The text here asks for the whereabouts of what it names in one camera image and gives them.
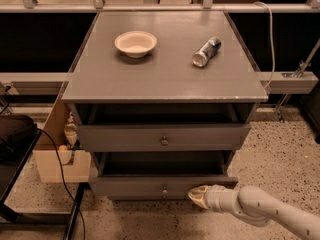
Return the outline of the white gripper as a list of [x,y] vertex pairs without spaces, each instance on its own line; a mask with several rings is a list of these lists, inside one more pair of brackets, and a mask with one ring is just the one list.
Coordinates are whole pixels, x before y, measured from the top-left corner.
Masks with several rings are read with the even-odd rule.
[[218,213],[235,213],[238,205],[238,191],[220,185],[202,185],[188,191],[190,200],[204,209]]

